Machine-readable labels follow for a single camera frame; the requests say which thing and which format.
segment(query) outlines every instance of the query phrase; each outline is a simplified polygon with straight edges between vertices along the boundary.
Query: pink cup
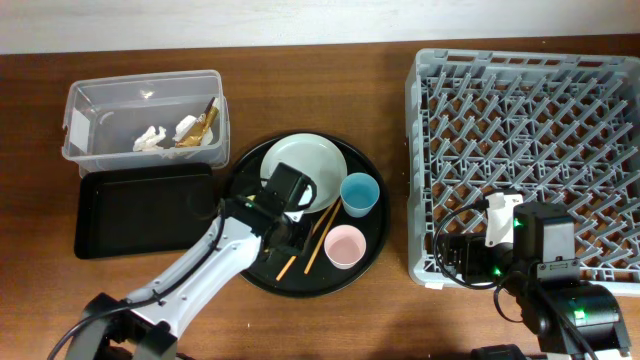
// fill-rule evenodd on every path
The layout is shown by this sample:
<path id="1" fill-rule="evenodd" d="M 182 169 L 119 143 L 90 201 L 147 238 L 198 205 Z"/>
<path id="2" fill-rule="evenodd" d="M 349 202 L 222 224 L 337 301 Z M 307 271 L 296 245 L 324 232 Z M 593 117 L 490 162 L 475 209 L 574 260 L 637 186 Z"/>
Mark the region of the pink cup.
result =
<path id="1" fill-rule="evenodd" d="M 324 252 L 338 269 L 353 267 L 367 249 L 364 235 L 351 225 L 340 225 L 331 229 L 324 240 Z"/>

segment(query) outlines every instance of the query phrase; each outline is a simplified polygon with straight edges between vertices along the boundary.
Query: chopstick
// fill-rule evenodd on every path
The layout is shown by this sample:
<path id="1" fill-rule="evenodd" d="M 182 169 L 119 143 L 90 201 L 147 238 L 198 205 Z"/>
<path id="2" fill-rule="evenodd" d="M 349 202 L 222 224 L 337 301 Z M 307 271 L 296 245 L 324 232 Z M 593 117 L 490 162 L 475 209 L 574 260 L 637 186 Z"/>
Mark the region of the chopstick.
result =
<path id="1" fill-rule="evenodd" d="M 324 211 L 322 216 L 320 216 L 320 220 L 318 220 L 318 222 L 313 226 L 313 229 L 311 230 L 311 236 L 313 236 L 316 233 L 316 231 L 320 227 L 320 224 L 322 224 L 322 222 L 324 221 L 324 218 L 326 218 L 327 215 L 329 215 L 329 212 L 331 211 L 331 209 L 333 209 L 333 207 L 339 201 L 340 199 L 338 198 L 338 200 L 336 200 L 333 204 L 329 205 L 329 207 Z M 280 281 L 280 279 L 282 279 L 282 277 L 284 276 L 284 274 L 287 273 L 287 271 L 289 270 L 289 267 L 291 267 L 291 264 L 293 264 L 296 258 L 297 256 L 294 255 L 289 259 L 289 261 L 287 261 L 287 264 L 282 268 L 282 270 L 280 270 L 280 273 L 278 274 L 278 276 L 276 276 L 276 281 Z"/>
<path id="2" fill-rule="evenodd" d="M 336 215 L 338 214 L 338 211 L 340 211 L 341 206 L 342 206 L 342 202 L 339 202 L 338 206 L 336 206 L 335 210 L 333 210 L 333 214 L 331 214 L 331 219 L 329 219 L 329 223 L 327 223 L 327 227 L 324 228 L 324 231 L 322 232 L 322 236 L 320 237 L 320 241 L 318 241 L 318 245 L 316 245 L 316 248 L 313 250 L 313 254 L 311 254 L 311 259 L 309 259 L 309 263 L 307 263 L 307 268 L 304 269 L 305 275 L 309 274 L 309 270 L 311 270 L 311 266 L 313 265 L 313 262 L 316 260 L 318 251 L 320 251 L 320 247 L 322 247 L 322 244 L 324 243 L 324 238 L 327 237 L 327 233 L 331 228 L 331 224 L 333 224 L 333 220 L 336 218 Z"/>

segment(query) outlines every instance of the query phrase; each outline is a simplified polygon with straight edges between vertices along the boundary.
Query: brown wooden surface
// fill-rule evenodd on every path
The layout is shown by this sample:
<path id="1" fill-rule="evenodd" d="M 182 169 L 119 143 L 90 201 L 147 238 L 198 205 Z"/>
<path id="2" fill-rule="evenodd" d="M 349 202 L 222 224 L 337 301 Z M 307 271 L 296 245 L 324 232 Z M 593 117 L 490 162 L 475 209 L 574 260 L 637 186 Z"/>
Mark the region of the brown wooden surface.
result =
<path id="1" fill-rule="evenodd" d="M 0 57 L 0 357 L 44 358 L 95 295 L 121 298 L 180 256 L 73 255 L 80 178 L 60 154 L 71 83 L 195 69 L 223 76 L 232 161 L 283 131 L 343 138 L 383 175 L 393 226 L 370 271 L 333 295 L 287 299 L 234 278 L 188 328 L 180 351 L 197 359 L 451 358 L 445 354 L 516 343 L 538 353 L 523 325 L 498 316 L 490 293 L 427 290 L 407 273 L 404 81 L 426 47 L 640 56 L 640 36 Z M 517 316 L 512 299 L 503 300 Z M 640 299 L 619 302 L 638 346 Z"/>

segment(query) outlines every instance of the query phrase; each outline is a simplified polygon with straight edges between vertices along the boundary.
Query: cup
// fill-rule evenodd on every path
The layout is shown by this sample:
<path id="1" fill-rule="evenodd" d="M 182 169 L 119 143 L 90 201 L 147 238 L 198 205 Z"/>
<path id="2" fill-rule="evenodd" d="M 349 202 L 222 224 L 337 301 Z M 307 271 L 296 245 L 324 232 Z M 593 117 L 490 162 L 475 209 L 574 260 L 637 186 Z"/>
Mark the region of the cup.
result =
<path id="1" fill-rule="evenodd" d="M 340 225 L 331 229 L 324 239 L 324 252 L 338 269 L 346 270 L 355 265 L 367 250 L 367 241 L 358 228 Z"/>
<path id="2" fill-rule="evenodd" d="M 367 215 L 378 202 L 380 186 L 371 175 L 354 173 L 342 180 L 340 197 L 347 214 L 360 218 Z"/>

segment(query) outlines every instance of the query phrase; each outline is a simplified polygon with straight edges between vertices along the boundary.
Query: white plate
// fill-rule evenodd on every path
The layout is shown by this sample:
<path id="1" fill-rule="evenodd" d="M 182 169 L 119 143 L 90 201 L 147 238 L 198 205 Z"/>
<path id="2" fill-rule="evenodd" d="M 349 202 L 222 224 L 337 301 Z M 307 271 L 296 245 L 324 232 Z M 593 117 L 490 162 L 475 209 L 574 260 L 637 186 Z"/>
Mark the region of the white plate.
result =
<path id="1" fill-rule="evenodd" d="M 340 196 L 347 177 L 347 162 L 331 141 L 313 134 L 296 134 L 273 144 L 262 160 L 260 178 L 269 179 L 279 163 L 285 163 L 316 183 L 318 194 L 305 213 L 326 209 Z"/>

